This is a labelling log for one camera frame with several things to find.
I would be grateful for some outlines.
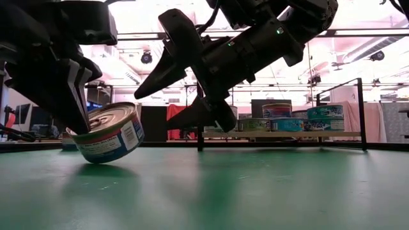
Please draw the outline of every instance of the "can label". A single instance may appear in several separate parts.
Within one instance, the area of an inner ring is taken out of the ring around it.
[[[308,119],[307,112],[292,112],[291,113],[292,118],[301,118],[301,119]]]
[[[137,117],[118,130],[98,139],[77,142],[77,147],[87,160],[111,161],[120,158],[138,147],[144,132]]]
[[[311,125],[311,129],[314,131],[317,130],[344,130],[344,120],[318,120],[318,121],[310,121],[309,124]]]
[[[272,130],[283,132],[298,132],[302,131],[303,123],[301,120],[289,119],[289,120],[273,120]]]
[[[343,107],[340,105],[328,105],[324,107],[315,107],[307,111],[309,119],[318,118],[343,118]]]
[[[287,109],[264,109],[263,110],[264,118],[290,118],[291,111]]]
[[[248,131],[257,131],[263,130],[267,131],[270,130],[270,121],[269,120],[252,120],[247,122],[240,123],[240,130],[244,132]]]

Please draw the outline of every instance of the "black partition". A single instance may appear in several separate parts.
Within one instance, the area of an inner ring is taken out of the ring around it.
[[[142,106],[141,123],[145,142],[166,142],[166,106]]]
[[[32,130],[33,125],[54,125],[57,127],[59,134],[64,132],[66,128],[66,126],[64,126],[64,124],[62,124],[58,119],[54,119],[51,113],[38,106],[33,106],[33,110],[31,112],[30,130]]]

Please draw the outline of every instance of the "tipped tuna can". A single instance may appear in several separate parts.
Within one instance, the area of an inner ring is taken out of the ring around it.
[[[61,140],[63,145],[63,150],[65,151],[77,151],[77,145],[75,144],[74,140],[67,132],[63,132],[63,140]]]
[[[124,157],[144,139],[135,104],[120,102],[106,105],[89,113],[91,131],[77,135],[67,128],[84,158],[95,164]]]

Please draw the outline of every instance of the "cable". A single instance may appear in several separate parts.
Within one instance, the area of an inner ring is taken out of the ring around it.
[[[269,65],[268,67],[270,67],[270,70],[271,70],[271,72],[273,73],[274,80],[275,80],[275,82],[277,83],[277,87],[279,88],[279,91],[280,91],[280,93],[281,93],[282,99],[285,99],[285,98],[284,98],[284,95],[283,95],[283,93],[282,93],[282,91],[281,91],[281,89],[280,89],[279,81],[277,81],[277,78],[275,78],[275,74],[274,74],[273,68],[271,67],[271,65]]]
[[[309,42],[307,42],[307,50],[308,50],[308,66],[309,66],[309,75],[311,78],[311,105],[314,107],[314,83],[313,83],[313,71],[311,70],[311,55],[309,52]]]
[[[215,22],[217,13],[219,12],[221,1],[222,0],[217,0],[215,8],[213,9],[212,16],[209,18],[209,20],[204,25],[196,25],[195,26],[195,27],[198,27],[197,33],[199,35],[201,35],[203,32],[205,32]]]
[[[392,6],[394,6],[395,9],[399,10],[401,13],[404,13],[402,10],[402,7],[399,4],[397,4],[395,0],[389,0],[389,1],[390,3],[392,3]]]
[[[8,137],[11,137],[13,140],[23,140],[27,142],[35,142],[36,138],[25,132],[21,132],[12,128],[7,128],[4,125],[0,124],[0,133],[7,134]]]

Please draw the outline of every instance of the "wooden shelf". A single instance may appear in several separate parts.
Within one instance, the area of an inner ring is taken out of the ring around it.
[[[203,137],[360,137],[360,132],[204,132]]]

